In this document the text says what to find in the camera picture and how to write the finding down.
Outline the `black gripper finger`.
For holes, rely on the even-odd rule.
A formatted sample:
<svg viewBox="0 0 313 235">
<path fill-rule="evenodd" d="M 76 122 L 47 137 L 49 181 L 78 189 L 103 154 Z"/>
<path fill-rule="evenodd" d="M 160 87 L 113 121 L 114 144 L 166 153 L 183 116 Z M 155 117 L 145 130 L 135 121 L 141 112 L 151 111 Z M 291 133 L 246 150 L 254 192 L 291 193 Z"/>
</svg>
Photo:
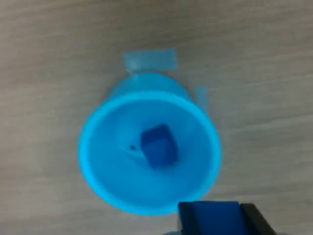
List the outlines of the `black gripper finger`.
<svg viewBox="0 0 313 235">
<path fill-rule="evenodd" d="M 240 208 L 249 235 L 275 235 L 275 230 L 253 203 L 241 203 Z"/>
<path fill-rule="evenodd" d="M 179 202 L 179 219 L 182 235 L 201 235 L 196 211 L 192 202 Z"/>
</svg>

